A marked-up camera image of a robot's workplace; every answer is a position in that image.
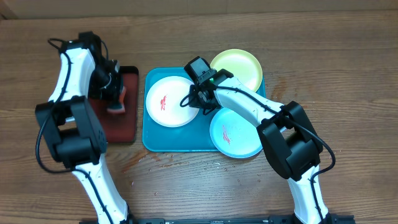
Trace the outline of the white plate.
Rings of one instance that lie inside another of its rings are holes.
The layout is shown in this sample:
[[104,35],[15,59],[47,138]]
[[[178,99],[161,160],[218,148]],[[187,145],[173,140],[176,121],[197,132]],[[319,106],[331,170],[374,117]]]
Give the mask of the white plate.
[[198,108],[181,107],[193,82],[179,76],[165,77],[154,83],[146,96],[149,116],[158,124],[176,128],[188,124],[198,114]]

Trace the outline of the yellow plate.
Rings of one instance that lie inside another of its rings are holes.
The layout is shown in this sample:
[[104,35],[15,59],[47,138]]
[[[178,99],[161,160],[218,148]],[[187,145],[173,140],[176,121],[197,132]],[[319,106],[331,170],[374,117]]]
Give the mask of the yellow plate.
[[231,72],[242,84],[258,91],[262,83],[262,67],[253,54],[241,49],[229,49],[219,53],[210,67]]

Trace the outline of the light blue plate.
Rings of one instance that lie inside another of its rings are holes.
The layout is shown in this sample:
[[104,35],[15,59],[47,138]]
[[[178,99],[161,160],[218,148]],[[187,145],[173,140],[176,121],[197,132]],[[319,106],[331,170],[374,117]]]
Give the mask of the light blue plate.
[[211,120],[210,138],[217,150],[235,159],[249,158],[262,150],[256,128],[227,108],[220,109]]

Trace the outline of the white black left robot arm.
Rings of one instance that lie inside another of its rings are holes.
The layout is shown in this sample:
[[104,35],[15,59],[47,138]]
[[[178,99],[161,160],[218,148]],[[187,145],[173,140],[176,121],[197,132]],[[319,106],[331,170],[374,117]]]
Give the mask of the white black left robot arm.
[[80,181],[96,210],[97,223],[134,223],[109,173],[105,131],[89,102],[104,100],[124,109],[126,89],[119,62],[102,54],[106,44],[93,32],[60,43],[56,46],[61,60],[58,82],[48,102],[35,107],[40,126],[35,144],[38,165],[55,173],[40,158],[44,139],[53,160],[64,165],[61,172]]

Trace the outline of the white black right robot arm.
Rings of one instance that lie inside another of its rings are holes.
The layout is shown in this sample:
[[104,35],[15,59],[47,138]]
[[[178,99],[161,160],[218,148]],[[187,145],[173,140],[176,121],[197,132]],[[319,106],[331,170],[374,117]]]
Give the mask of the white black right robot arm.
[[334,167],[320,168],[320,153],[330,146],[314,130],[302,106],[294,101],[276,103],[244,86],[222,69],[190,71],[193,85],[181,106],[199,107],[205,113],[227,108],[251,123],[259,135],[271,167],[289,183],[296,223],[332,223],[323,202],[318,176]]

